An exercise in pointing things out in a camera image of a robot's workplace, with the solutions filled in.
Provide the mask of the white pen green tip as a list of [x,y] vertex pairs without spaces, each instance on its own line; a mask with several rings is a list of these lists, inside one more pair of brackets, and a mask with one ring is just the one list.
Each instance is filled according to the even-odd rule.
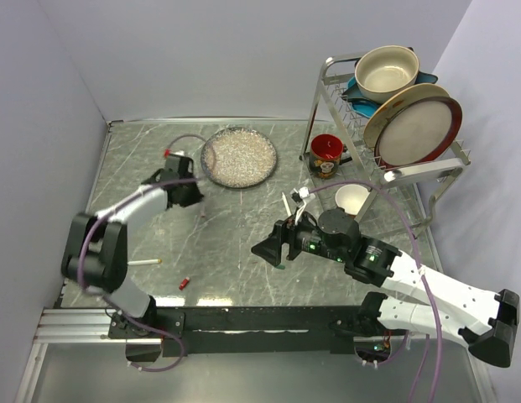
[[291,216],[292,211],[289,207],[288,199],[284,192],[281,192],[281,198],[282,198],[282,202],[284,204],[284,210],[286,212],[286,216],[289,217],[289,216]]

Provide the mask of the red pen cap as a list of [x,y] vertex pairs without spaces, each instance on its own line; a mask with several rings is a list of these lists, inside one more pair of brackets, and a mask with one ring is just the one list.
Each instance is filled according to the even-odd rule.
[[179,290],[183,290],[189,283],[190,283],[190,278],[189,277],[184,278],[179,285]]

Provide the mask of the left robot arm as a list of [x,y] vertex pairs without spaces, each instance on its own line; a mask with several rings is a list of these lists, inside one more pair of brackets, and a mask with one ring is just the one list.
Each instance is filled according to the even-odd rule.
[[136,335],[152,335],[159,325],[156,302],[128,277],[128,241],[156,215],[203,199],[193,159],[183,154],[167,155],[164,166],[132,194],[94,214],[82,212],[73,217],[61,274],[124,312],[129,317],[128,327]]

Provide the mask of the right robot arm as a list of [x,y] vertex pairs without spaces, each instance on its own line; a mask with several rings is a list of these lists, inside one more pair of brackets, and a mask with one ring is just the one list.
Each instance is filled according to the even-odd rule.
[[251,251],[272,266],[309,253],[343,264],[354,280],[378,287],[367,294],[358,315],[368,334],[382,329],[440,333],[466,347],[482,362],[499,368],[512,363],[519,323],[519,296],[503,289],[479,289],[423,265],[409,254],[361,234],[354,218],[339,207],[318,218],[278,220],[272,232]]

